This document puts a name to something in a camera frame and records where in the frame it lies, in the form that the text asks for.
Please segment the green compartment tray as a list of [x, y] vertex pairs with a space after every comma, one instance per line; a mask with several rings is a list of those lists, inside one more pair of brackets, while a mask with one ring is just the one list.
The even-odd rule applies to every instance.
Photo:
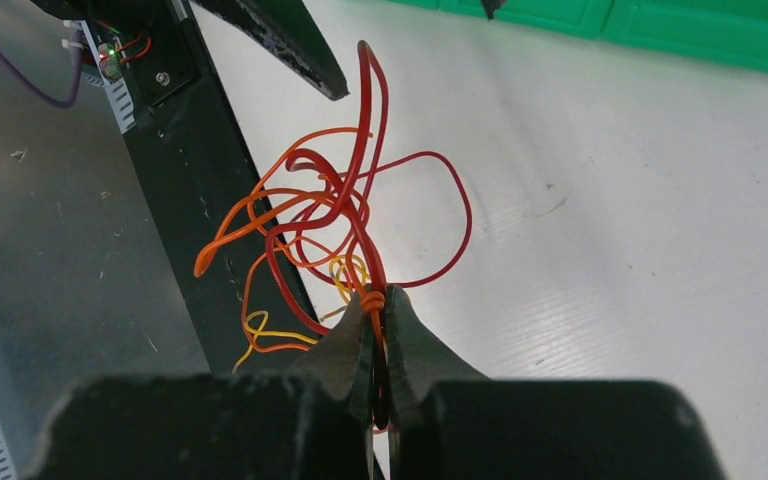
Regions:
[[[480, 1], [416, 5], [487, 18]], [[768, 0], [508, 0], [493, 20], [768, 73]]]

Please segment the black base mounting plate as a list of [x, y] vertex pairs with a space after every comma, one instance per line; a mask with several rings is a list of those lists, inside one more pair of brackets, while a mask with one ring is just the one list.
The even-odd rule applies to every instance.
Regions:
[[247, 279], [263, 253], [252, 236], [220, 249], [194, 273], [230, 208], [258, 181], [207, 45], [184, 1], [89, 1], [92, 36], [108, 41], [130, 99], [125, 144], [195, 332], [214, 372], [246, 353], [245, 291], [263, 301], [275, 325], [293, 315], [266, 267]]

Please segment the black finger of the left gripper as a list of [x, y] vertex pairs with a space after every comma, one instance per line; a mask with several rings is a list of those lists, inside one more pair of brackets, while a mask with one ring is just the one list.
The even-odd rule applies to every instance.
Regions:
[[495, 18], [496, 12], [499, 11], [507, 0], [480, 0], [481, 7], [488, 20]]
[[349, 95], [332, 49], [301, 0], [196, 0], [245, 33], [331, 101]]

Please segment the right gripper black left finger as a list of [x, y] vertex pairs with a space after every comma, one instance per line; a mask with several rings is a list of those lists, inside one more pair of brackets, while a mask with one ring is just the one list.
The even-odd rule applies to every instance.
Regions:
[[331, 400], [363, 424], [372, 420], [373, 337], [369, 319], [354, 294], [338, 324], [289, 372], [313, 379]]

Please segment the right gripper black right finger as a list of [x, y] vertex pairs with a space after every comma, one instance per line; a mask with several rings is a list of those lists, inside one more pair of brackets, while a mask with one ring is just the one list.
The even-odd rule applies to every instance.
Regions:
[[384, 317], [393, 424], [420, 422], [420, 405], [439, 382], [487, 378], [425, 326], [404, 288], [387, 287]]

